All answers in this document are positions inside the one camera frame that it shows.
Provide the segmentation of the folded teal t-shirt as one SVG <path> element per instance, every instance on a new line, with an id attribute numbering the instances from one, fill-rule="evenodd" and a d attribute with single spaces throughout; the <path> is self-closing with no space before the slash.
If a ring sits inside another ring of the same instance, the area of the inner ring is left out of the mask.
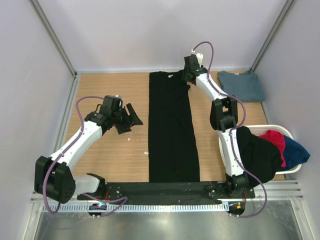
<path id="1" fill-rule="evenodd" d="M 264 102 L 266 100 L 259 75 L 250 70 L 242 73 L 220 71 L 217 77 L 221 89 L 225 93 L 236 96 L 244 103 Z"/>

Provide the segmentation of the red garment in basket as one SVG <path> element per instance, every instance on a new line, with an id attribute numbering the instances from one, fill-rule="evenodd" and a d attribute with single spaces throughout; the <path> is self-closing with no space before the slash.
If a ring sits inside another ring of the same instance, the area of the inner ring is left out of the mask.
<path id="1" fill-rule="evenodd" d="M 271 142 L 273 145 L 277 147 L 277 149 L 280 152 L 280 157 L 282 159 L 281 167 L 286 167 L 286 160 L 284 158 L 284 150 L 286 148 L 286 143 L 284 136 L 276 130 L 267 130 L 265 134 L 259 135 L 258 137 Z"/>

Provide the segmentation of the aluminium corner post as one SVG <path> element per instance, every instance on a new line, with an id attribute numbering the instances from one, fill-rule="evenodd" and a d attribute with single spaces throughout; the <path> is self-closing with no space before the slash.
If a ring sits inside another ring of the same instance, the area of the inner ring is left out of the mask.
<path id="1" fill-rule="evenodd" d="M 29 0 L 28 1 L 32 8 L 34 9 L 37 17 L 39 18 L 41 24 L 43 25 L 45 31 L 47 32 L 49 38 L 51 39 L 54 47 L 56 48 L 57 52 L 59 53 L 62 61 L 66 65 L 68 71 L 71 73 L 72 77 L 75 78 L 77 76 L 77 72 L 72 65 L 69 57 L 67 56 L 67 53 L 65 49 L 63 48 L 58 36 L 56 35 L 49 19 L 47 18 L 42 6 L 40 5 L 38 0 Z"/>
<path id="2" fill-rule="evenodd" d="M 261 48 L 258 51 L 257 56 L 255 57 L 250 70 L 255 72 L 261 63 L 264 55 L 266 54 L 267 50 L 271 46 L 273 40 L 276 38 L 279 30 L 281 29 L 283 23 L 285 22 L 287 16 L 291 12 L 292 8 L 294 7 L 296 0 L 286 0 L 284 5 L 281 7 L 277 17 L 275 18 L 274 23 L 272 24 L 271 29 L 269 30 Z"/>

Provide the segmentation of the white laundry basket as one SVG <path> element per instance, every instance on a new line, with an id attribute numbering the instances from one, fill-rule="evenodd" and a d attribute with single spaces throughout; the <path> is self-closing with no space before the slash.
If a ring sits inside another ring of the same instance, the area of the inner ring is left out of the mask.
<path id="1" fill-rule="evenodd" d="M 294 157 L 303 147 L 280 125 L 247 125 L 237 146 L 241 163 L 259 179 L 296 173 L 309 159 L 304 153 Z"/>

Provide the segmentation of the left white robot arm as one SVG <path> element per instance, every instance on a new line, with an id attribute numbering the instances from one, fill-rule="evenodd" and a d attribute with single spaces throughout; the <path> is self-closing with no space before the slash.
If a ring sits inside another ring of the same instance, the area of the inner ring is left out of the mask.
<path id="1" fill-rule="evenodd" d="M 91 145 L 108 130 L 115 128 L 118 134 L 131 131 L 133 126 L 141 126 L 131 103 L 124 104 L 119 96 L 106 95 L 102 103 L 86 117 L 78 114 L 80 128 L 49 157 L 40 156 L 35 163 L 34 191 L 43 198 L 60 204 L 67 203 L 74 195 L 88 194 L 101 200 L 106 190 L 106 180 L 96 174 L 73 176 L 73 170 Z"/>

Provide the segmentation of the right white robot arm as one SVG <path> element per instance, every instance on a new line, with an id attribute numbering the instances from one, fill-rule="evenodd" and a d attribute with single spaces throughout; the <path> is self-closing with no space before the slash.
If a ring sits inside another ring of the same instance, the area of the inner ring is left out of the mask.
<path id="1" fill-rule="evenodd" d="M 211 100 L 210 125 L 217 131 L 225 167 L 225 192 L 237 198 L 249 186 L 249 178 L 241 159 L 237 142 L 238 102 L 225 93 L 213 80 L 208 70 L 200 65 L 203 55 L 194 51 L 184 57 L 182 79 L 192 83 Z"/>

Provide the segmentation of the black garment in basket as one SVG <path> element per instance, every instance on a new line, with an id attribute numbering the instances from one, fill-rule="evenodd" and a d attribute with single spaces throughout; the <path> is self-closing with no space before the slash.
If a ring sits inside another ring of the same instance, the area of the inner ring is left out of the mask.
<path id="1" fill-rule="evenodd" d="M 276 172 L 281 170 L 283 163 L 278 148 L 271 142 L 252 134 L 246 126 L 237 129 L 236 137 L 245 169 L 263 184 L 272 180 Z"/>

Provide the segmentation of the aluminium front rail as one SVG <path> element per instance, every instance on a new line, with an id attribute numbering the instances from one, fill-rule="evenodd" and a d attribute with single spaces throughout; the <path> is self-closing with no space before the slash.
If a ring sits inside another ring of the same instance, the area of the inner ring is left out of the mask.
<path id="1" fill-rule="evenodd" d="M 294 180 L 274 180 L 263 186 L 246 188 L 238 193 L 230 193 L 223 181 L 202 182 L 109 182 L 100 185 L 96 192 L 84 196 L 71 187 L 62 195 L 66 204 L 71 197 L 88 200 L 90 197 L 99 200 L 115 201 L 127 197 L 128 205 L 209 205 L 222 201 L 246 200 L 301 200 L 303 195 L 299 184 Z"/>

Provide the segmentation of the left aluminium corner post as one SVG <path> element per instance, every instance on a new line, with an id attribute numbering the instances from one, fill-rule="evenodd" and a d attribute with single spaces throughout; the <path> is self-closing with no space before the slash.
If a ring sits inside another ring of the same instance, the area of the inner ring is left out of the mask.
<path id="1" fill-rule="evenodd" d="M 65 49 L 63 48 L 58 36 L 56 35 L 49 19 L 47 18 L 42 6 L 40 5 L 38 0 L 29 0 L 28 1 L 32 8 L 34 9 L 37 17 L 39 18 L 41 24 L 43 25 L 45 31 L 47 32 L 49 38 L 51 39 L 54 47 L 56 48 L 57 52 L 59 53 L 62 61 L 66 65 L 68 71 L 71 73 L 72 77 L 75 78 L 77 76 L 77 72 L 72 65 L 69 57 L 67 56 L 67 53 Z"/>

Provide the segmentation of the navy garment in basket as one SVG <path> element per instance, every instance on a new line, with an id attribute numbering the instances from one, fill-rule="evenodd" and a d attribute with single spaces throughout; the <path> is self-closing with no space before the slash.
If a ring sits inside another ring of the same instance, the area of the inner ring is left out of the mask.
<path id="1" fill-rule="evenodd" d="M 284 170 L 291 170 L 300 164 L 306 163 L 309 158 L 309 152 L 298 142 L 284 135 L 285 148 L 283 157 L 285 160 Z"/>

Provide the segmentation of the right aluminium corner post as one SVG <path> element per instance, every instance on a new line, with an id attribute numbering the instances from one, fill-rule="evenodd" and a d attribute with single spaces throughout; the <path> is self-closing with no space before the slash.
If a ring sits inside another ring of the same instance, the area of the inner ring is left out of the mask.
<path id="1" fill-rule="evenodd" d="M 266 54 L 267 50 L 271 46 L 273 40 L 276 38 L 279 30 L 281 29 L 283 23 L 285 22 L 287 16 L 291 12 L 292 8 L 294 7 L 296 0 L 286 0 L 284 5 L 281 7 L 277 17 L 275 18 L 274 23 L 272 24 L 271 29 L 269 30 L 261 48 L 258 51 L 257 56 L 255 57 L 250 70 L 255 72 L 261 63 L 264 55 Z"/>

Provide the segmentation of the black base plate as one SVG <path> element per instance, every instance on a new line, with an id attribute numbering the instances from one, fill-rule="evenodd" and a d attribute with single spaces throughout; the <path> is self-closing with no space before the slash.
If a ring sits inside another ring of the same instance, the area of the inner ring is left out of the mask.
<path id="1" fill-rule="evenodd" d="M 117 200 L 127 197 L 127 205 L 172 206 L 172 205 L 217 205 L 226 199 L 255 198 L 252 188 L 231 196 L 225 182 L 109 182 L 102 190 L 90 193 L 99 200 Z"/>

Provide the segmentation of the black t-shirt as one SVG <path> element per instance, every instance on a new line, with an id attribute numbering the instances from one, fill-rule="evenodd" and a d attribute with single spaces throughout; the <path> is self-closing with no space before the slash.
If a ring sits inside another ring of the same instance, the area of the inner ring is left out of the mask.
<path id="1" fill-rule="evenodd" d="M 149 74 L 149 182 L 199 182 L 200 164 L 183 71 Z"/>

